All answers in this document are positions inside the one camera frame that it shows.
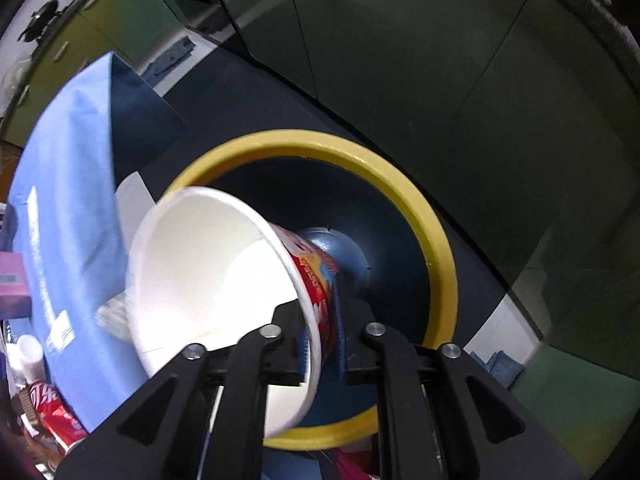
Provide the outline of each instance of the paper cup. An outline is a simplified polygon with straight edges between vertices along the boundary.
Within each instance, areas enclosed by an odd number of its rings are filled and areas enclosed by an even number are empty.
[[[46,381],[47,372],[44,367],[44,352],[40,342],[30,334],[21,335],[17,341],[18,354],[22,373],[27,383]]]
[[[127,317],[140,360],[152,375],[189,343],[233,345],[298,298],[308,335],[305,383],[270,386],[267,398],[265,436],[281,434],[311,407],[323,351],[335,342],[335,270],[314,245],[227,193],[169,193],[140,224],[130,252]]]

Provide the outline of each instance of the blue towel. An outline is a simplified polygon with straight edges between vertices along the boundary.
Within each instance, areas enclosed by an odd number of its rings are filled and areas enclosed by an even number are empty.
[[[43,343],[52,381],[89,431],[147,378],[133,345],[95,323],[96,309],[125,287],[113,158],[130,173],[183,127],[107,54],[49,104],[15,172],[0,248],[22,254],[32,316],[10,326],[14,336],[31,333]]]

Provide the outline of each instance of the yellow ring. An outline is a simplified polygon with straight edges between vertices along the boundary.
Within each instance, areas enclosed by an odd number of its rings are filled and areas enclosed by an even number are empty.
[[[176,178],[169,191],[206,186],[243,164],[276,156],[322,160],[350,171],[381,191],[402,213],[427,262],[431,298],[423,346],[451,341],[458,314],[458,279],[447,235],[433,209],[411,181],[384,158],[350,140],[307,130],[271,130],[230,140],[205,153]],[[344,446],[376,433],[376,407],[325,426],[293,428],[265,439],[265,445],[287,450]]]

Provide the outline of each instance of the pink box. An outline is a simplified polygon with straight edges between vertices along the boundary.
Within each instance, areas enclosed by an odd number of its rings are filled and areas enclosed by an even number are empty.
[[[31,295],[22,255],[0,251],[0,319],[31,315]]]

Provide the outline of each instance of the cabinet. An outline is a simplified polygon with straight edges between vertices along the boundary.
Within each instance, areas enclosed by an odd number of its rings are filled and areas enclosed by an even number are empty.
[[[5,139],[24,146],[44,109],[76,73],[109,51],[122,54],[80,14],[51,42],[31,70],[14,113],[5,120]]]
[[[133,66],[179,25],[163,0],[88,0],[80,14]]]

